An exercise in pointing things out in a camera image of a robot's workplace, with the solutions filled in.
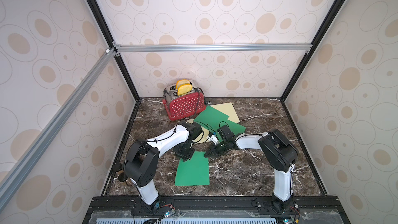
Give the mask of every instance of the brown marble surface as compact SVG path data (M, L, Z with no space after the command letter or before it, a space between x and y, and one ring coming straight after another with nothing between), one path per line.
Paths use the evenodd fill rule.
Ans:
M293 188L296 196L321 195L297 137L289 123L281 103L264 98L209 98L212 105L232 102L246 133L261 133L279 129L298 148ZM156 137L172 129L177 121L170 121L161 98L144 98L138 108L130 137L127 140L121 162L128 148L137 138ZM196 151L206 151L210 143L194 144ZM160 195L208 195L208 196L270 196L274 187L274 172L261 150L232 150L226 156L209 158L210 185L175 186L178 159L171 151L159 158L154 178ZM137 189L114 178L109 195L138 195Z

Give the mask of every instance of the red toaster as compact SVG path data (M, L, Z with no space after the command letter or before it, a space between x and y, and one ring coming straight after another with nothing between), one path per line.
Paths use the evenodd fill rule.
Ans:
M178 95L175 84L163 90L162 102L171 121L192 116L206 109L202 89L192 82L191 85L192 90L182 95Z

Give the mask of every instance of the patterned wall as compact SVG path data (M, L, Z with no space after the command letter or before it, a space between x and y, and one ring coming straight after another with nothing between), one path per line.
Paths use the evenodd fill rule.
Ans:
M119 44L311 42L334 0L97 0Z
M0 0L0 181L105 45L84 0Z
M101 194L134 106L112 60L51 142L0 224L79 224Z
M196 82L205 96L281 96L305 51L122 53L142 97L162 97L181 78Z
M398 0L349 0L287 99L353 224L398 219Z

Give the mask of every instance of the metal bracket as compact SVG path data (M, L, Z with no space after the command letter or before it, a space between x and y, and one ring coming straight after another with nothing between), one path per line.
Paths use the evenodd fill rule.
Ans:
M120 47L120 44L117 44L115 41L112 41L113 47L118 48Z

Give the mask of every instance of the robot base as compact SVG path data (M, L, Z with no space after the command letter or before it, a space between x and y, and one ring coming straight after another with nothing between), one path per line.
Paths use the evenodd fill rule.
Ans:
M188 159L191 159L193 153L195 152L195 148L191 148L191 144L186 145L184 143L178 144L173 148L173 152L175 153L176 157L182 158L184 162Z
M274 193L272 192L272 210L274 210L275 213L278 214L283 214L287 210L290 209L290 206L293 204L293 194L287 199L286 201L282 201Z
M160 197L158 197L151 205L146 204L142 201L142 207L145 209L145 212L155 214L160 206Z

